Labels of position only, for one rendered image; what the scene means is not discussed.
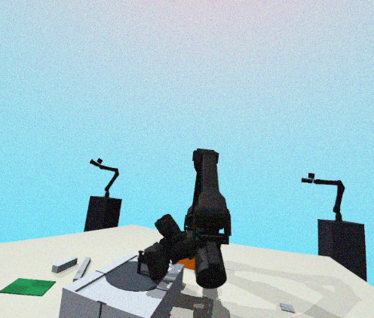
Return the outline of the green flat square pad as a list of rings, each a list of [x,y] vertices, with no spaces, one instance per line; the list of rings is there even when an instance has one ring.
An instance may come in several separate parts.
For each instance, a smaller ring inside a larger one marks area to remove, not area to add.
[[[0,293],[43,296],[56,281],[19,278],[3,288]]]

